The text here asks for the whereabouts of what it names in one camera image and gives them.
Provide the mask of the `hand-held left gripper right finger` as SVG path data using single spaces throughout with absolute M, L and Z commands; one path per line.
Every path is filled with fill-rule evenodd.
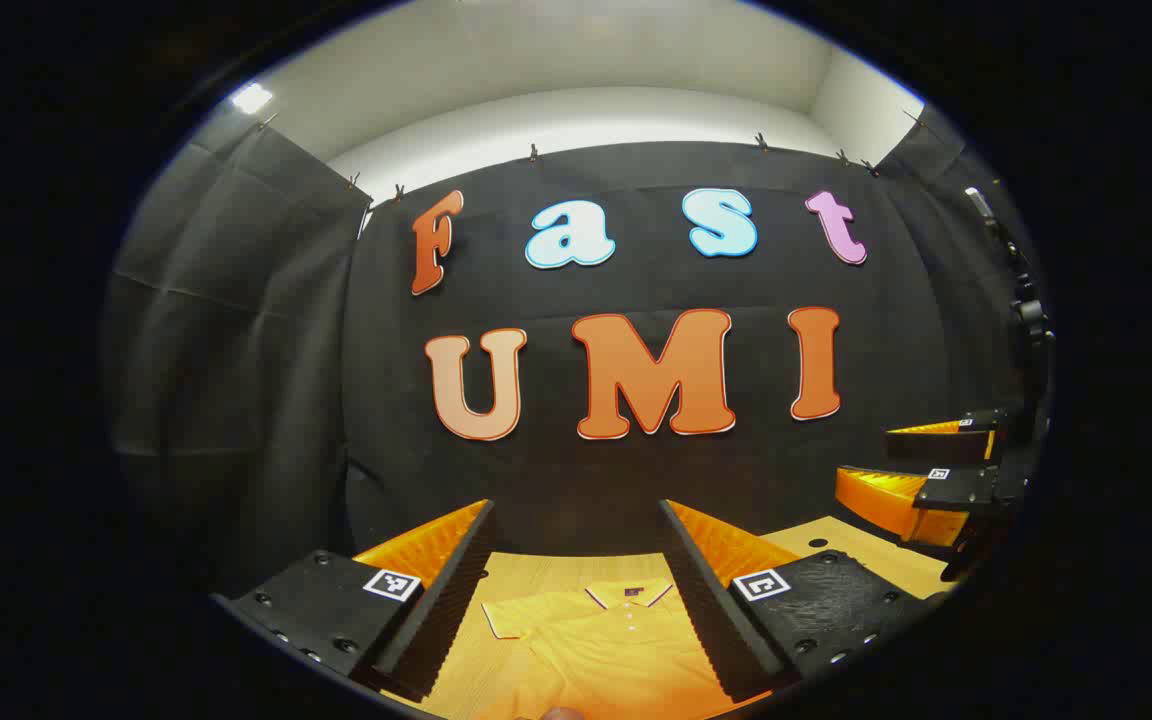
M 664 558 L 732 700 L 838 675 L 918 624 L 948 594 L 941 561 L 846 521 L 768 536 L 664 500 Z

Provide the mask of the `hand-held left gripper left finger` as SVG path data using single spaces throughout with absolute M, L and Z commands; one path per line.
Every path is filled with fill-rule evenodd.
M 433 692 L 495 547 L 488 498 L 356 555 L 314 550 L 214 600 L 238 624 L 355 684 Z

